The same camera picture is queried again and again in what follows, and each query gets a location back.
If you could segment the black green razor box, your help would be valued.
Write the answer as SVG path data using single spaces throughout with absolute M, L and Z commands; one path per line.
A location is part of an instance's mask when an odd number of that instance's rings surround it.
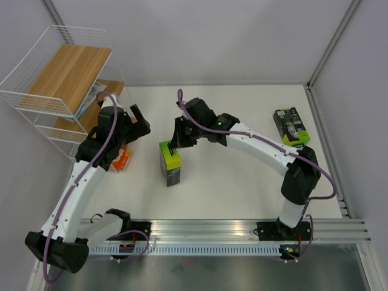
M 178 185 L 181 180 L 181 157 L 169 144 L 170 141 L 159 143 L 160 168 L 167 187 Z
M 273 120 L 283 144 L 299 148 L 310 141 L 310 135 L 295 107 L 275 110 Z

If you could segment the white Gillette SkinGuard razor pack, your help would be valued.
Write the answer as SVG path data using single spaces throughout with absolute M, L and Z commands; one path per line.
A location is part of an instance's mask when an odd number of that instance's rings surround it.
M 96 94 L 100 91 L 103 91 L 106 89 L 106 85 L 100 82 L 95 82 L 88 95 L 85 97 L 85 100 L 82 102 L 80 108 L 76 112 L 75 118 L 79 118 L 93 103 L 93 101 L 96 100 Z

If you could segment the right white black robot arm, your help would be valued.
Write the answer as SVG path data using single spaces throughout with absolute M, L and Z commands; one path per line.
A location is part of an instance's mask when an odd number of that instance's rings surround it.
M 176 104 L 182 115 L 175 118 L 169 149 L 193 147 L 199 139 L 205 138 L 240 150 L 276 170 L 283 178 L 281 194 L 284 197 L 276 231 L 283 239 L 293 238 L 299 231 L 307 200 L 321 177 L 315 151 L 267 139 L 228 113 L 216 115 L 203 99 L 194 98 L 187 103 L 177 101 Z

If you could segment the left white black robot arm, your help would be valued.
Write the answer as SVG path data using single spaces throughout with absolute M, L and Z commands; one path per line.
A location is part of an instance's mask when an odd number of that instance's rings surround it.
M 109 209 L 102 218 L 80 229 L 85 209 L 100 180 L 119 155 L 122 146 L 150 133 L 150 124 L 137 105 L 131 115 L 120 106 L 104 105 L 98 124 L 79 145 L 71 177 L 53 213 L 38 232 L 28 232 L 27 248 L 51 266 L 78 272 L 89 251 L 111 237 L 120 240 L 132 234 L 130 214 Z

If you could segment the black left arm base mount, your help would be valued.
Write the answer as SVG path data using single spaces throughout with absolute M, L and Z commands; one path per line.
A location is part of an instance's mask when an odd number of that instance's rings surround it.
M 129 230 L 121 231 L 120 235 L 112 236 L 108 238 L 108 241 L 146 241 L 144 237 L 151 234 L 152 223 L 150 221 L 135 221 L 131 223 Z

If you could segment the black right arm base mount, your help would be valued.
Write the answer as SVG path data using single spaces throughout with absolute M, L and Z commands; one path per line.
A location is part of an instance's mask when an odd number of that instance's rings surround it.
M 300 221 L 296 227 L 290 228 L 278 219 L 259 221 L 256 223 L 254 234 L 260 241 L 308 241 L 312 234 L 311 224 Z

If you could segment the aluminium table rail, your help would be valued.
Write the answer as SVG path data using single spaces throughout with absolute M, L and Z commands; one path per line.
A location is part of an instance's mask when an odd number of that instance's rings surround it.
M 280 235 L 268 230 L 272 219 L 147 219 L 152 241 L 161 243 L 274 243 Z M 314 243 L 369 243 L 371 237 L 361 219 L 313 219 Z

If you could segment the aluminium corner frame post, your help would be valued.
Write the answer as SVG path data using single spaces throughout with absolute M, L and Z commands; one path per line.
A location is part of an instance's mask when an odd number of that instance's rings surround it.
M 336 30 L 334 31 L 327 47 L 325 48 L 323 55 L 320 57 L 315 69 L 313 70 L 309 80 L 306 83 L 306 86 L 309 90 L 311 90 L 314 84 L 317 82 L 322 70 L 329 61 L 334 49 L 339 44 L 342 35 L 347 30 L 348 26 L 352 22 L 352 19 L 355 17 L 362 3 L 363 0 L 351 0 L 348 8 L 346 9 L 339 24 L 337 25 Z

